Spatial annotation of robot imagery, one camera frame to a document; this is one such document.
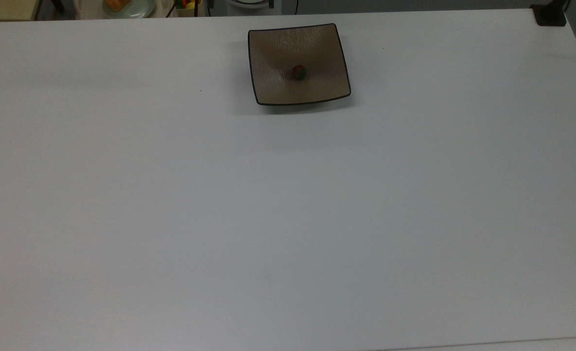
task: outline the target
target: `floor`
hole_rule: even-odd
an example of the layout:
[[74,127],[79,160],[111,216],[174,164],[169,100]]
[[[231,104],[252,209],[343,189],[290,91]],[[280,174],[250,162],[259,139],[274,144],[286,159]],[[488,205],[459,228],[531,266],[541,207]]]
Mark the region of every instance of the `floor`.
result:
[[[474,8],[512,8],[524,7],[528,8],[527,0],[499,0],[497,3],[489,2],[489,0],[427,0],[421,2],[406,2],[402,0],[388,1],[388,0],[368,0],[368,2],[360,2],[363,4],[361,7],[344,6],[343,4],[350,4],[341,0],[332,0],[333,5],[325,5],[325,1],[330,0],[300,0],[301,4],[298,8],[298,13],[312,14],[312,13],[346,13],[346,12],[372,12],[372,11],[416,11],[416,10],[434,10],[434,9],[474,9]],[[547,3],[547,0],[532,0],[531,2]],[[74,20],[75,11],[73,8],[72,0],[62,0],[65,6],[64,13],[57,13],[51,0],[42,0],[40,10],[37,14],[37,20]],[[292,6],[296,6],[296,0],[284,0],[283,11],[288,12],[286,9],[289,7],[290,11]],[[576,0],[572,0],[571,6],[567,10],[567,18],[576,35]]]

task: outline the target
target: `plate rim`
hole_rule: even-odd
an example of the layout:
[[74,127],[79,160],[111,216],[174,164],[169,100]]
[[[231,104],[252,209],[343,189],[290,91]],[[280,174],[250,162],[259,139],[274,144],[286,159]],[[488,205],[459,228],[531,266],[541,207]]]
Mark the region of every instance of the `plate rim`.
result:
[[[308,101],[308,102],[293,102],[290,104],[269,104],[267,102],[260,102],[259,98],[257,96],[257,90],[255,89],[255,80],[253,78],[253,61],[251,59],[251,32],[285,31],[287,29],[300,29],[300,28],[324,27],[324,26],[333,26],[333,29],[335,29],[335,35],[336,35],[336,38],[338,39],[338,44],[339,44],[339,51],[342,54],[342,61],[344,62],[344,73],[346,74],[346,84],[348,84],[348,94],[333,97],[333,98],[326,98],[325,100],[315,100],[315,101]],[[338,100],[339,98],[347,98],[353,92],[353,89],[351,88],[351,80],[348,76],[348,67],[346,66],[346,57],[344,57],[344,49],[342,47],[342,40],[340,40],[340,38],[339,38],[338,27],[336,26],[335,23],[313,24],[311,26],[282,27],[282,28],[271,28],[271,29],[251,29],[250,31],[248,31],[248,34],[247,34],[247,46],[248,46],[248,56],[249,56],[249,73],[251,74],[251,85],[253,86],[253,94],[255,96],[255,102],[257,102],[258,105],[262,105],[262,106],[295,106],[295,105],[317,104],[319,102],[328,102],[328,101]]]
[[110,11],[109,9],[108,9],[108,11],[105,10],[105,9],[107,9],[107,6],[105,6],[105,0],[102,0],[102,2],[101,2],[101,7],[102,7],[102,10],[103,10],[103,13],[105,14],[105,17],[108,18],[108,20],[122,20],[122,19],[123,19],[123,20],[139,20],[140,18],[148,18],[148,16],[150,16],[150,15],[153,13],[153,11],[156,9],[156,2],[155,2],[155,1],[152,1],[152,0],[144,0],[144,1],[147,2],[147,3],[153,2],[154,6],[149,10],[149,12],[148,12],[147,14],[145,14],[144,16],[138,17],[138,18],[134,18],[134,17],[118,18],[118,17],[112,17],[112,16],[110,16],[109,13],[108,13],[108,11],[109,11],[110,13],[114,13],[114,12],[113,12],[113,11]]

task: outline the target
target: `square plate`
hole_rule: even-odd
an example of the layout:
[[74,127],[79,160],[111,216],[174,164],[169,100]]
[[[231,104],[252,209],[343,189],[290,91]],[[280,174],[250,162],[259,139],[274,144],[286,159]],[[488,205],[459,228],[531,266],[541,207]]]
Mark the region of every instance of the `square plate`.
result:
[[[346,60],[335,24],[249,31],[249,65],[260,105],[299,105],[351,94]],[[302,80],[292,68],[307,70]]]

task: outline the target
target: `red and green ball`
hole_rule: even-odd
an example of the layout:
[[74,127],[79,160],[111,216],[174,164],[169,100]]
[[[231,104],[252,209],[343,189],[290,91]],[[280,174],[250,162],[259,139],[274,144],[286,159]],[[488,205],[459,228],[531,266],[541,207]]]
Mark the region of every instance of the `red and green ball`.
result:
[[303,66],[302,64],[296,65],[292,69],[292,76],[296,78],[296,80],[303,80],[306,74],[307,70],[305,69],[305,66]]

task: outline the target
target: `white table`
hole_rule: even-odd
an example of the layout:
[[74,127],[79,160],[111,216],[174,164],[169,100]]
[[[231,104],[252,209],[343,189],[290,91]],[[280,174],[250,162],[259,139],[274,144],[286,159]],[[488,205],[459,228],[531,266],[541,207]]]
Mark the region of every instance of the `white table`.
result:
[[[248,29],[327,22],[353,94],[257,106]],[[0,24],[0,350],[564,337],[569,26],[526,9]]]

